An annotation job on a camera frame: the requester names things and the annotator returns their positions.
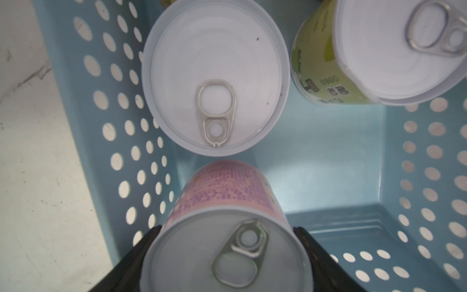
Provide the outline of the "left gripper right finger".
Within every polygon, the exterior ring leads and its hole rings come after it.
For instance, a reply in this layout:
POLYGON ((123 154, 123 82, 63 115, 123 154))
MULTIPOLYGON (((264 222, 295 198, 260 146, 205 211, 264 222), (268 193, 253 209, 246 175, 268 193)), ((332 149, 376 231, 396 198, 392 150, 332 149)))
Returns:
POLYGON ((293 231, 306 250, 313 270, 314 292, 365 292, 303 227, 293 231))

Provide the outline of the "green label can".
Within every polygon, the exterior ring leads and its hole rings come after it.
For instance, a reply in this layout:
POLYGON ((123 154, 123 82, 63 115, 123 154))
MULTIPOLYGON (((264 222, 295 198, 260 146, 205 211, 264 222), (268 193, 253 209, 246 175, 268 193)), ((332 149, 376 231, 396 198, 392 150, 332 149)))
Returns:
POLYGON ((465 1, 323 1, 291 49, 295 85, 322 105, 422 103, 466 74, 465 1))

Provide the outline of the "light blue plastic basket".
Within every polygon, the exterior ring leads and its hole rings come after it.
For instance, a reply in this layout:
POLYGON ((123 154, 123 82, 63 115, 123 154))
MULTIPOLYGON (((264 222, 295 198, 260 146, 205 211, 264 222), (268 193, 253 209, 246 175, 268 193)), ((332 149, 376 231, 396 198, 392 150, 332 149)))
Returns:
MULTIPOLYGON (((163 224, 210 162, 176 145, 141 85, 159 1, 35 1, 34 8, 109 256, 163 224)), ((405 107, 326 107, 295 86, 278 123, 236 159, 272 184, 305 228, 369 292, 467 289, 467 80, 405 107)))

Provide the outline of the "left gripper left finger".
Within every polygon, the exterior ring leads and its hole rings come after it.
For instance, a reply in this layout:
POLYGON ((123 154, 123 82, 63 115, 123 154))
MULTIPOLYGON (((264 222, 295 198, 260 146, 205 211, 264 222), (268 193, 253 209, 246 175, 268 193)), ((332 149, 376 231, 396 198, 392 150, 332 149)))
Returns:
POLYGON ((142 264, 162 226, 153 227, 90 292, 139 292, 142 264))

